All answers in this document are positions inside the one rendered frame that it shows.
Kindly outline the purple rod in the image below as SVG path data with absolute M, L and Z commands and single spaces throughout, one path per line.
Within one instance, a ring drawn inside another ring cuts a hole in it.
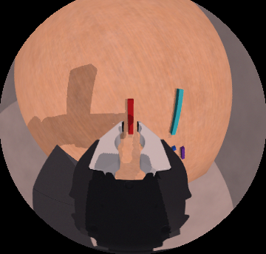
M 185 147 L 184 146 L 180 147 L 180 150 L 181 150 L 181 158 L 185 159 Z

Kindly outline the red rod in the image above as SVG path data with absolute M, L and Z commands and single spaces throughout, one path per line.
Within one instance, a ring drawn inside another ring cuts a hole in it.
M 134 99 L 128 99 L 128 128 L 129 134 L 134 131 Z

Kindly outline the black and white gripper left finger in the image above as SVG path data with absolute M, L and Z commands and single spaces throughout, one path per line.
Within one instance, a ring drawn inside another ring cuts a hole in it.
M 92 180 L 105 178 L 106 173 L 112 173 L 120 169 L 120 156 L 117 147 L 120 145 L 120 135 L 123 132 L 124 121 L 96 140 L 82 155 L 75 166 L 72 189 L 69 196 L 73 199 L 80 186 Z

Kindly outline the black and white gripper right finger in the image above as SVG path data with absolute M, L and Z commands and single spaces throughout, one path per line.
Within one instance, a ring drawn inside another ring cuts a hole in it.
M 140 170 L 145 174 L 153 173 L 154 179 L 173 182 L 181 189 L 185 200 L 191 198 L 185 166 L 174 150 L 140 121 L 137 121 L 137 132 L 144 147 L 140 152 Z

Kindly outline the turquoise rod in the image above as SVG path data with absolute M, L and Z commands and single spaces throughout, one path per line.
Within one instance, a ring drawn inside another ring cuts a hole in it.
M 180 119 L 180 112 L 183 104 L 183 89 L 177 89 L 176 103 L 174 108 L 174 117 L 171 125 L 171 135 L 175 135 L 178 127 L 178 122 Z

